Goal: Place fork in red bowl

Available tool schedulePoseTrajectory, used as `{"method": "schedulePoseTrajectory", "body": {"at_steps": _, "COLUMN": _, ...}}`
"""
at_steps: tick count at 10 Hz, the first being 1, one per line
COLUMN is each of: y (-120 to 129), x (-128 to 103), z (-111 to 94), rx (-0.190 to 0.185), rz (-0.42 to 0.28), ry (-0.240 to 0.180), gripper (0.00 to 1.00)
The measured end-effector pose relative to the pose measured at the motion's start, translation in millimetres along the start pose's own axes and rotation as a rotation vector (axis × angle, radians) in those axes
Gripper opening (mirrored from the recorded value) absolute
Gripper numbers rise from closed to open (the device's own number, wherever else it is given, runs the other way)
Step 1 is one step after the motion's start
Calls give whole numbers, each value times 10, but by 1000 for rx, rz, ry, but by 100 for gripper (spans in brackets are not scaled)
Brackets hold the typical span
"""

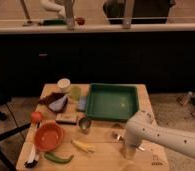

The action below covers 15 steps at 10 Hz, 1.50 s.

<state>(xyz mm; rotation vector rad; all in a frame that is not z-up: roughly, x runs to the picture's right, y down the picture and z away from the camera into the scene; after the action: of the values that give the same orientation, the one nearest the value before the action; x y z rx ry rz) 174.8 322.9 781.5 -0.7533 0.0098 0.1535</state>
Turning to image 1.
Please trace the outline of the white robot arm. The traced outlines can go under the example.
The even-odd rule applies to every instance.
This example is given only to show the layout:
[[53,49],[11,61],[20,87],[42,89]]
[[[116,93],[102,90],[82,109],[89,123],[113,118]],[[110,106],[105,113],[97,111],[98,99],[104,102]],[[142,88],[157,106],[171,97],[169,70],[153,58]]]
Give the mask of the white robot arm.
[[151,113],[139,110],[126,123],[124,144],[136,149],[143,140],[195,159],[195,133],[160,127],[154,123]]

